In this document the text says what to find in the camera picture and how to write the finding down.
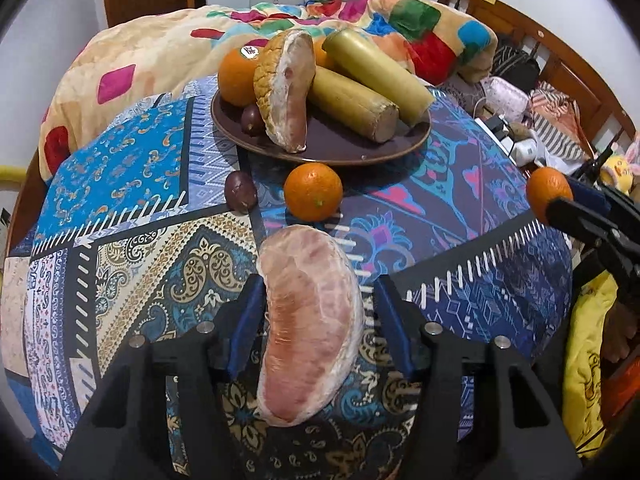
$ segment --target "fruit sticker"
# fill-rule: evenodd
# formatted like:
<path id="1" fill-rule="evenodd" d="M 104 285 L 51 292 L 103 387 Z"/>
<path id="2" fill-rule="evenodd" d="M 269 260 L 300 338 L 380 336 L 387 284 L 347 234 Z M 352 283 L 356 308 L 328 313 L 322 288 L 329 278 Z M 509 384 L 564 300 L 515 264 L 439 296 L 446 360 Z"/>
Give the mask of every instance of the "fruit sticker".
<path id="1" fill-rule="evenodd" d="M 258 55 L 260 51 L 254 46 L 244 46 L 240 49 L 240 54 L 242 54 L 247 59 L 253 59 Z"/>

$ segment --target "yellow pipe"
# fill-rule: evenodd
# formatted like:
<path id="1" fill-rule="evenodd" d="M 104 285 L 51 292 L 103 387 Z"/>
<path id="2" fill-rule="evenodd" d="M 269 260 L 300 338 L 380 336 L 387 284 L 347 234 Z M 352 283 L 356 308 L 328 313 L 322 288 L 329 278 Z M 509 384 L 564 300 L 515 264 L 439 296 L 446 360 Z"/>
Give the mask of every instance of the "yellow pipe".
<path id="1" fill-rule="evenodd" d="M 27 170 L 17 166 L 0 166 L 0 182 L 22 184 L 27 178 Z"/>

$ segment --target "orange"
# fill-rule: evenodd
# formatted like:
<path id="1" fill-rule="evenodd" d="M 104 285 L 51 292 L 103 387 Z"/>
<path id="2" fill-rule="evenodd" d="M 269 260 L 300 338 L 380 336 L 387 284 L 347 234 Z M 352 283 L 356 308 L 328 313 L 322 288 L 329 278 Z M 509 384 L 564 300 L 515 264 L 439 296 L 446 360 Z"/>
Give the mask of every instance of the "orange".
<path id="1" fill-rule="evenodd" d="M 540 168 L 527 180 L 527 200 L 533 214 L 542 223 L 546 221 L 546 206 L 556 198 L 574 199 L 569 183 L 564 175 L 554 168 Z"/>
<path id="2" fill-rule="evenodd" d="M 235 48 L 220 63 L 218 89 L 228 103 L 241 108 L 255 103 L 254 71 L 260 51 L 257 46 Z"/>
<path id="3" fill-rule="evenodd" d="M 336 65 L 334 60 L 329 57 L 329 55 L 322 50 L 322 44 L 324 43 L 324 38 L 320 38 L 314 41 L 314 52 L 316 53 L 316 65 L 319 65 L 328 70 L 335 70 Z"/>
<path id="4" fill-rule="evenodd" d="M 320 162 L 308 162 L 289 173 L 284 202 L 304 222 L 319 222 L 336 211 L 342 201 L 342 182 L 334 170 Z"/>

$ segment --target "bag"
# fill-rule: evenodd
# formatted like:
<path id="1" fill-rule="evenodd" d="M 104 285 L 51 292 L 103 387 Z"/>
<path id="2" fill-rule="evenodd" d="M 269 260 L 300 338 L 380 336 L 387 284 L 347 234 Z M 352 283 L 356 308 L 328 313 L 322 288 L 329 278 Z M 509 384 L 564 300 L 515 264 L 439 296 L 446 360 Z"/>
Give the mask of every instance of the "bag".
<path id="1" fill-rule="evenodd" d="M 487 77 L 480 82 L 486 95 L 486 106 L 494 113 L 504 113 L 510 123 L 521 123 L 529 105 L 529 96 L 500 77 Z"/>
<path id="2" fill-rule="evenodd" d="M 501 77 L 528 95 L 538 84 L 540 66 L 530 54 L 511 43 L 511 38 L 500 35 L 491 75 Z"/>

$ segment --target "brown plate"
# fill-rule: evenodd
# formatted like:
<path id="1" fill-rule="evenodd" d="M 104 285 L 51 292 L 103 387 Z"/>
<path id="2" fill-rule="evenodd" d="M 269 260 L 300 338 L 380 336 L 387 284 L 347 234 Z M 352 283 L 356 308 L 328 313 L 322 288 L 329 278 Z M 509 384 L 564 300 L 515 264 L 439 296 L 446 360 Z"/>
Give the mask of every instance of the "brown plate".
<path id="1" fill-rule="evenodd" d="M 398 121 L 396 135 L 377 144 L 335 121 L 327 114 L 307 105 L 306 150 L 287 153 L 266 134 L 250 136 L 240 127 L 242 108 L 230 105 L 217 92 L 211 102 L 211 116 L 218 129 L 238 146 L 261 155 L 293 162 L 324 162 L 329 166 L 366 166 L 393 160 L 418 148 L 431 131 L 431 120 L 409 128 Z"/>

